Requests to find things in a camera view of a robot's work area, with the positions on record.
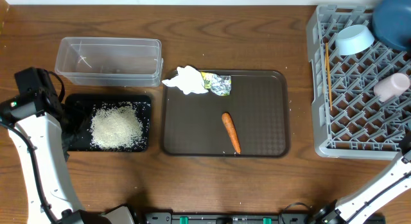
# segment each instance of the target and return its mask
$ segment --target carrot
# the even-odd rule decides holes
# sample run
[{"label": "carrot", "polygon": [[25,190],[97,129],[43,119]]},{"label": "carrot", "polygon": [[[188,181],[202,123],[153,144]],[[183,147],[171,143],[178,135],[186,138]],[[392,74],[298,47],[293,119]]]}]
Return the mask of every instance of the carrot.
[{"label": "carrot", "polygon": [[225,129],[227,129],[227,132],[229,133],[229,137],[231,139],[232,145],[234,146],[234,149],[237,153],[241,153],[236,128],[234,127],[234,123],[232,122],[230,114],[228,114],[228,112],[223,113],[222,119]]}]

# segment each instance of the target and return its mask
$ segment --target food wrapper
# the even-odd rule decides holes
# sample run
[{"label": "food wrapper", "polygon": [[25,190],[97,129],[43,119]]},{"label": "food wrapper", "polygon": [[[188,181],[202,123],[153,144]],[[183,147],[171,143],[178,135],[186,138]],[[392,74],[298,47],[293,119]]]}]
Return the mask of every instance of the food wrapper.
[{"label": "food wrapper", "polygon": [[218,76],[214,73],[201,72],[204,79],[204,88],[219,96],[228,96],[231,91],[231,76]]}]

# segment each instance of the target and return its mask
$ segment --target light blue bowl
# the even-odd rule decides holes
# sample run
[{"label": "light blue bowl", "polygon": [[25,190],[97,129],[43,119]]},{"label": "light blue bowl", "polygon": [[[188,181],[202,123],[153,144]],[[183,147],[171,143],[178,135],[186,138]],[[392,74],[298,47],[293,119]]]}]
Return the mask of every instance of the light blue bowl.
[{"label": "light blue bowl", "polygon": [[411,0],[383,0],[372,14],[372,28],[388,47],[411,51]]}]

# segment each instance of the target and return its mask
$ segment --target gray dish rack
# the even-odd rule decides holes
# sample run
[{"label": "gray dish rack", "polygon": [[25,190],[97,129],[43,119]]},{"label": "gray dish rack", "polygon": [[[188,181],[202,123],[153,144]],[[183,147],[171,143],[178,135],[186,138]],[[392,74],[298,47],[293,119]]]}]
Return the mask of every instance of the gray dish rack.
[{"label": "gray dish rack", "polygon": [[[315,151],[321,157],[392,160],[398,142],[411,131],[411,90],[381,103],[373,93],[378,80],[394,73],[411,75],[411,55],[377,40],[355,55],[340,56],[337,33],[354,24],[371,29],[372,8],[336,4],[318,5],[306,27],[308,61],[313,71],[311,105]],[[329,43],[330,110],[325,68]]]}]

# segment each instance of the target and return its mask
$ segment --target wooden stick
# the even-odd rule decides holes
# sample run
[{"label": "wooden stick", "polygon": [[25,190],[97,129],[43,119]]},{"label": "wooden stick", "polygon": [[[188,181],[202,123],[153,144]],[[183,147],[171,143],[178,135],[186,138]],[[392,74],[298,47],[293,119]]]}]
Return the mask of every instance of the wooden stick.
[{"label": "wooden stick", "polygon": [[328,57],[328,43],[326,43],[326,69],[328,77],[328,97],[329,97],[329,109],[333,110],[333,101],[331,100],[331,75],[329,73],[329,57]]}]

